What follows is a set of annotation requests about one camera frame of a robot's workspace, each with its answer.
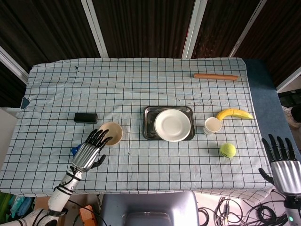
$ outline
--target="white frame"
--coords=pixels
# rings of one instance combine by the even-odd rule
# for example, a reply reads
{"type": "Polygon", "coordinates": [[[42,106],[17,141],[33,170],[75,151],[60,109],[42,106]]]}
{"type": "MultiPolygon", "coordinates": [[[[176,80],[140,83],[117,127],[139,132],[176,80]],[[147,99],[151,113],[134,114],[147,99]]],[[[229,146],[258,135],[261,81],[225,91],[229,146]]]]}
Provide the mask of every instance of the white frame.
{"type": "Polygon", "coordinates": [[[238,38],[237,42],[235,43],[232,51],[230,52],[229,57],[234,57],[234,55],[236,54],[238,48],[240,47],[240,44],[245,39],[246,34],[248,34],[250,28],[254,24],[254,21],[257,19],[258,15],[260,14],[260,12],[261,12],[261,10],[264,7],[264,5],[265,5],[266,2],[267,2],[267,0],[260,0],[260,2],[258,3],[256,9],[254,10],[253,14],[251,15],[248,23],[246,24],[243,32],[241,33],[241,35],[238,38]]]}
{"type": "Polygon", "coordinates": [[[0,61],[14,73],[22,82],[27,84],[29,74],[0,46],[0,61]]]}
{"type": "Polygon", "coordinates": [[[277,93],[281,92],[288,84],[290,84],[293,80],[295,80],[298,76],[301,75],[301,67],[299,67],[294,73],[292,73],[290,76],[288,76],[287,79],[285,79],[280,85],[276,87],[277,93]]]}
{"type": "Polygon", "coordinates": [[[195,0],[190,19],[189,29],[182,54],[182,59],[191,59],[194,46],[198,37],[199,28],[203,20],[207,0],[195,0]]]}
{"type": "Polygon", "coordinates": [[[84,8],[100,57],[108,58],[109,55],[104,43],[103,34],[98,23],[92,0],[81,0],[81,4],[84,8]]]}

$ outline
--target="rolling pin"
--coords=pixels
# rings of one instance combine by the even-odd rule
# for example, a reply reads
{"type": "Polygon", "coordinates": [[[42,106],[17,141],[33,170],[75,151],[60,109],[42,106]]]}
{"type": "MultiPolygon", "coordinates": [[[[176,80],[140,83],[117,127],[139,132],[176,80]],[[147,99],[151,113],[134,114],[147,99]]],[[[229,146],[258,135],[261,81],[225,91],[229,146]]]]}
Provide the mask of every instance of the rolling pin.
{"type": "Polygon", "coordinates": [[[218,79],[218,80],[232,80],[236,81],[238,76],[235,75],[221,75],[221,74],[194,74],[195,79],[218,79]]]}

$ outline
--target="dark curtain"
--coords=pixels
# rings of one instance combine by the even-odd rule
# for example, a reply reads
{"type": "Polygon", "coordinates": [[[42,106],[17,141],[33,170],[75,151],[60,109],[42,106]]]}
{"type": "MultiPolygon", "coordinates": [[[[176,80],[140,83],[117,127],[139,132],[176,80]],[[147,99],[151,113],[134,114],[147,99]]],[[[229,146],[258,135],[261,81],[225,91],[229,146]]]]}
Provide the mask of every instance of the dark curtain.
{"type": "Polygon", "coordinates": [[[267,1],[235,56],[263,60],[283,82],[301,66],[301,1],[267,1]]]}
{"type": "Polygon", "coordinates": [[[80,0],[1,0],[0,46],[27,72],[62,59],[100,57],[80,0]]]}
{"type": "Polygon", "coordinates": [[[228,57],[259,0],[208,0],[192,58],[228,57]]]}
{"type": "Polygon", "coordinates": [[[181,58],[194,0],[93,0],[109,57],[181,58]]]}
{"type": "Polygon", "coordinates": [[[20,107],[26,85],[0,63],[0,107],[20,107]]]}

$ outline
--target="checkered tablecloth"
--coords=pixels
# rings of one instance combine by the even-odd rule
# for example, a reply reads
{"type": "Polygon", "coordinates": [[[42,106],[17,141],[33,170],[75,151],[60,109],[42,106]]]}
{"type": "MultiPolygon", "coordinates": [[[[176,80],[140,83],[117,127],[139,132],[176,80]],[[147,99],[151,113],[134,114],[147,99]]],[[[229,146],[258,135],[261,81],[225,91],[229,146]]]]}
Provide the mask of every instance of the checkered tablecloth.
{"type": "Polygon", "coordinates": [[[258,172],[269,171],[253,109],[246,65],[240,58],[75,59],[32,68],[0,173],[0,190],[13,194],[53,192],[70,166],[71,147],[103,123],[122,126],[121,142],[105,147],[104,163],[83,174],[77,193],[137,193],[196,190],[262,200],[272,186],[258,172]],[[238,81],[194,79],[193,73],[238,75],[238,81]],[[187,105],[195,137],[169,143],[142,135],[149,105],[187,105]],[[246,110],[254,120],[225,118],[218,133],[206,136],[205,119],[228,108],[246,110]],[[75,124],[76,112],[98,114],[98,123],[75,124]],[[237,147],[227,159],[226,143],[237,147]]]}

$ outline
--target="green object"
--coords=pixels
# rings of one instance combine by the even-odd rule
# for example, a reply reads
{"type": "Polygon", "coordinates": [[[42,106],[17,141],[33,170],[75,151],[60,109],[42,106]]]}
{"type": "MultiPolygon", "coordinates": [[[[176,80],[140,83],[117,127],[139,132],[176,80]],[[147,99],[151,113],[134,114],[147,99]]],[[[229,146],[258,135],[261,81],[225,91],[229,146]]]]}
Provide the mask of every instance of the green object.
{"type": "Polygon", "coordinates": [[[9,210],[8,203],[11,197],[11,194],[0,192],[0,224],[6,223],[6,213],[9,210]]]}
{"type": "Polygon", "coordinates": [[[226,158],[232,158],[236,154],[236,148],[233,144],[225,143],[221,146],[221,153],[226,158]]]}

